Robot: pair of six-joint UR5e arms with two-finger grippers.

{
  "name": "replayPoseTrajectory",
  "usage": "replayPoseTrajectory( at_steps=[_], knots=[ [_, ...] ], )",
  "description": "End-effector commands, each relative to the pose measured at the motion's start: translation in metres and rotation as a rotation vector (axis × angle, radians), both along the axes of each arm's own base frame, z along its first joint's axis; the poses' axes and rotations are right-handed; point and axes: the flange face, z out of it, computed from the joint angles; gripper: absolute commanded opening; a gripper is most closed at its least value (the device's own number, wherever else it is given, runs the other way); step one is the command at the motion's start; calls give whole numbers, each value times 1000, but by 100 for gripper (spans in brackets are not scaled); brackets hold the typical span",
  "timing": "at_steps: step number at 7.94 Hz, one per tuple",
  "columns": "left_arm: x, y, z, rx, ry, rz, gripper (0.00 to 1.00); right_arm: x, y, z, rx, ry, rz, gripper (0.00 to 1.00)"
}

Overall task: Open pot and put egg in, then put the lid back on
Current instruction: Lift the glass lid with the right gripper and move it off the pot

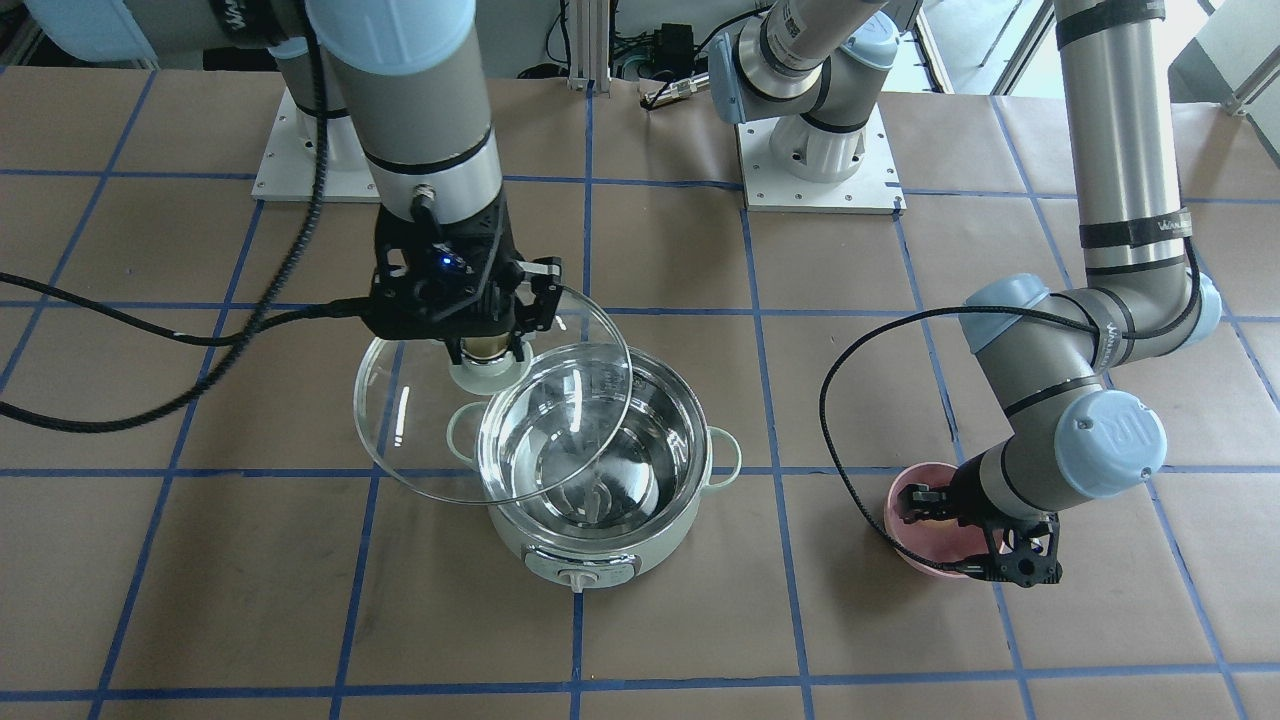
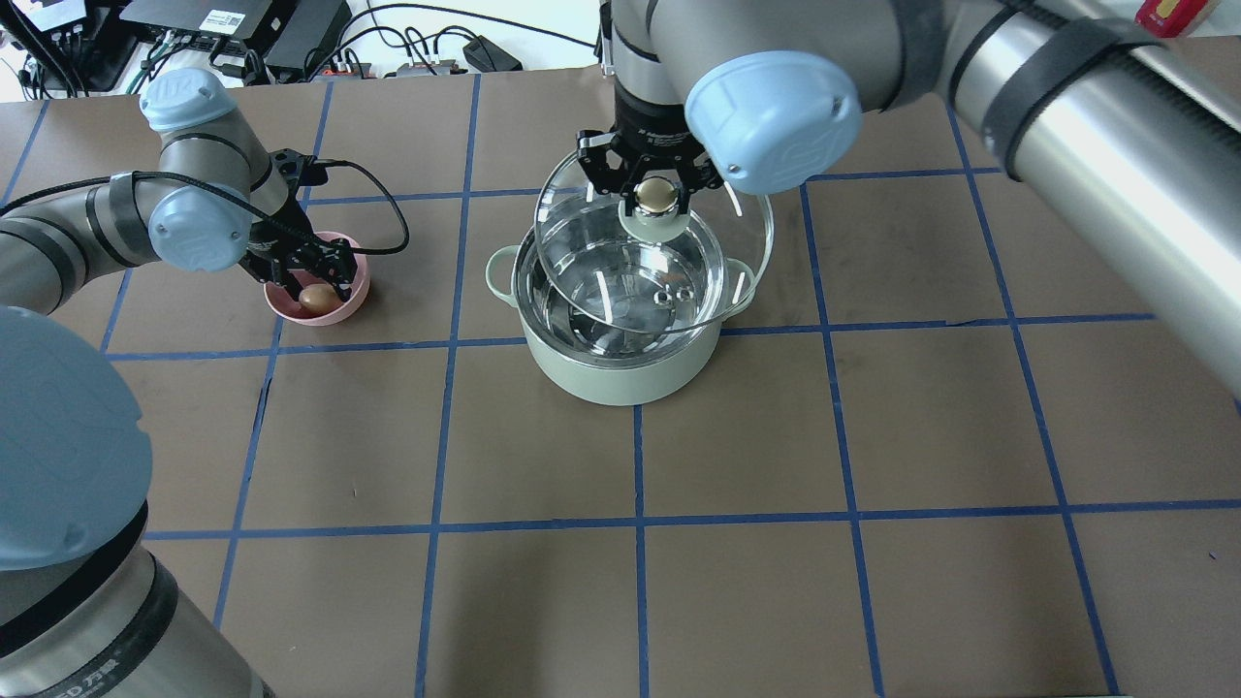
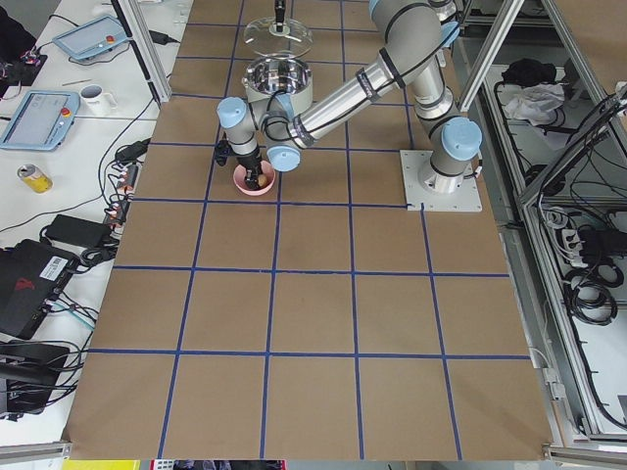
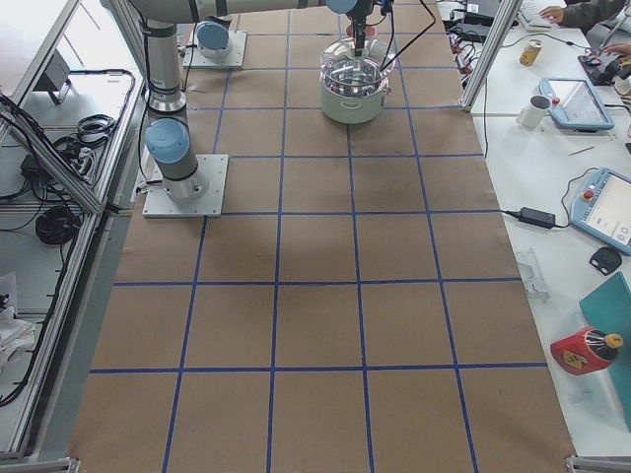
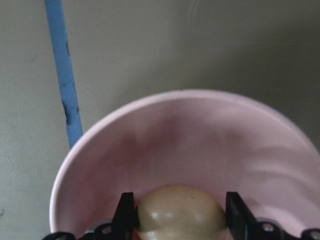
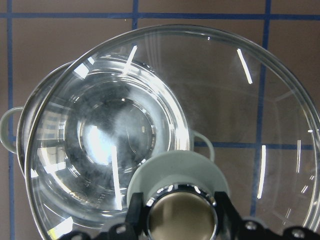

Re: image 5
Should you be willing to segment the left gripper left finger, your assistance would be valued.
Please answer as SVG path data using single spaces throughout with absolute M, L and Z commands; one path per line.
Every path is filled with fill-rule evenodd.
M 138 215 L 135 208 L 133 192 L 121 194 L 111 223 L 112 240 L 131 240 L 135 227 L 138 224 Z

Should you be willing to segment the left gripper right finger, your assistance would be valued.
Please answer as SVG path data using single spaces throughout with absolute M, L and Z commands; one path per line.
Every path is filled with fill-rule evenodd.
M 226 223 L 234 240 L 253 240 L 257 219 L 238 192 L 228 191 L 225 200 Z

